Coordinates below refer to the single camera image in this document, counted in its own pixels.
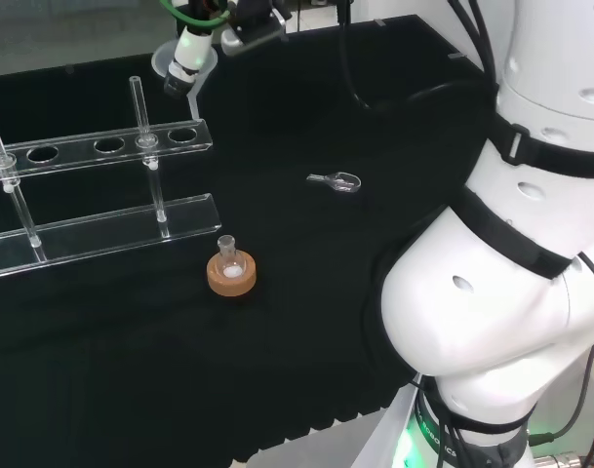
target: small glass bottle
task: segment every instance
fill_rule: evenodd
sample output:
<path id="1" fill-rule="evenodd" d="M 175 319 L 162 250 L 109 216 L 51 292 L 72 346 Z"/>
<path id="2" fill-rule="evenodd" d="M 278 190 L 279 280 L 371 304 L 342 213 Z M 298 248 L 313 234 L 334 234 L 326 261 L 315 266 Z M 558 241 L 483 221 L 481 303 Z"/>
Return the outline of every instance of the small glass bottle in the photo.
<path id="1" fill-rule="evenodd" d="M 217 273 L 225 278 L 234 279 L 247 271 L 247 260 L 236 250 L 236 240 L 233 236 L 218 238 Z"/>

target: floor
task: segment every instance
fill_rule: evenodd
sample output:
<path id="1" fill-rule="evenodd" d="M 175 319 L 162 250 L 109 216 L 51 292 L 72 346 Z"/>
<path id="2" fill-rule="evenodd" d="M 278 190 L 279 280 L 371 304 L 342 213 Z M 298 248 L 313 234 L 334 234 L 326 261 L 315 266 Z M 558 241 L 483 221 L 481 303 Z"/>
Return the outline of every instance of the floor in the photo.
<path id="1" fill-rule="evenodd" d="M 128 6 L 70 13 L 50 6 L 45 13 L 39 10 L 34 18 L 28 13 L 19 19 L 1 18 L 0 75 L 146 54 L 174 37 L 174 22 L 158 1 L 109 1 L 123 2 Z M 300 30 L 336 23 L 336 8 L 333 6 L 307 8 L 301 12 Z M 296 13 L 287 25 L 288 33 L 295 31 Z"/>

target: black tabletop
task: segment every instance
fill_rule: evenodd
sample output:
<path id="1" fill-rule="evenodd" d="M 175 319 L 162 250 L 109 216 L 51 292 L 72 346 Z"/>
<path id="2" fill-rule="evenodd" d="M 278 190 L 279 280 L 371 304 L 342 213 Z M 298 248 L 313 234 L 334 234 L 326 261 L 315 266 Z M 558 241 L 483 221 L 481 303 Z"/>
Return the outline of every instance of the black tabletop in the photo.
<path id="1" fill-rule="evenodd" d="M 366 100 L 476 78 L 418 18 L 386 23 L 351 32 Z M 152 123 L 189 118 L 139 56 L 0 77 L 0 133 L 132 127 L 131 75 Z M 227 467 L 378 410 L 412 377 L 381 329 L 377 286 L 416 224 L 467 178 L 485 139 L 480 95 L 365 114 L 343 87 L 329 28 L 219 53 L 200 108 L 215 146 L 165 160 L 164 194 L 213 193 L 220 233 L 257 261 L 256 287 L 237 300 L 210 292 L 218 234 L 1 278 L 0 467 Z M 362 189 L 305 182 L 336 171 Z M 21 186 L 37 223 L 150 200 L 141 163 Z"/>

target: clear acrylic rack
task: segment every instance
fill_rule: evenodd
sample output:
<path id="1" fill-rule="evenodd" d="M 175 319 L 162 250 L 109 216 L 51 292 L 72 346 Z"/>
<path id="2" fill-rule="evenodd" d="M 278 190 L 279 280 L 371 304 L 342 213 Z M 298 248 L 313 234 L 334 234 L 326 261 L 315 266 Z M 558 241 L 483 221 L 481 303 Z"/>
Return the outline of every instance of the clear acrylic rack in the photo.
<path id="1" fill-rule="evenodd" d="M 203 120 L 149 125 L 137 76 L 130 89 L 138 127 L 65 136 L 4 146 L 0 137 L 0 182 L 22 229 L 0 233 L 0 276 L 112 254 L 142 246 L 215 232 L 220 229 L 211 194 L 165 202 L 160 160 L 207 150 L 212 138 Z M 23 177 L 87 167 L 142 161 L 151 205 L 35 225 L 20 188 Z"/>

